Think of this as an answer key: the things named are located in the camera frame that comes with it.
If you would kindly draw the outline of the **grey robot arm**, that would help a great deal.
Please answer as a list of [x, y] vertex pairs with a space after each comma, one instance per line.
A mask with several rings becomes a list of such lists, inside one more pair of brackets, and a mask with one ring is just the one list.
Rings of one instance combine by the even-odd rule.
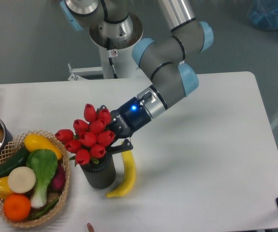
[[108, 134], [98, 136], [102, 149], [115, 154], [132, 149], [129, 138], [199, 85], [184, 61], [211, 46], [214, 35], [206, 22], [196, 20], [187, 0], [158, 2], [171, 31], [162, 43], [143, 38], [140, 19], [126, 0], [63, 0], [60, 6], [75, 30], [89, 28], [98, 46], [106, 79], [131, 78], [141, 70], [151, 85], [105, 115]]

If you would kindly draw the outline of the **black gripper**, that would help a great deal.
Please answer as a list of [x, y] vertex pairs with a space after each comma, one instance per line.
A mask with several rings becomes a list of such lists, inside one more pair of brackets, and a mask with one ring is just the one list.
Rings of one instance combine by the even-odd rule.
[[[105, 105], [102, 105], [96, 112], [107, 113], [108, 109]], [[108, 128], [115, 134], [114, 140], [131, 137], [136, 131], [151, 121], [150, 115], [139, 104], [139, 100], [136, 97], [131, 98], [118, 109], [111, 111], [110, 114], [111, 122], [108, 124]], [[131, 141], [125, 139], [121, 145], [109, 147], [108, 153], [117, 154], [132, 149]]]

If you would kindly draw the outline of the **person fingertip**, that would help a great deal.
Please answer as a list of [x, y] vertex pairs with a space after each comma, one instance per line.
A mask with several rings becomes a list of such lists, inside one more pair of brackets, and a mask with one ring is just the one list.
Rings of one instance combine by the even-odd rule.
[[94, 228], [90, 223], [87, 223], [88, 232], [94, 232]]

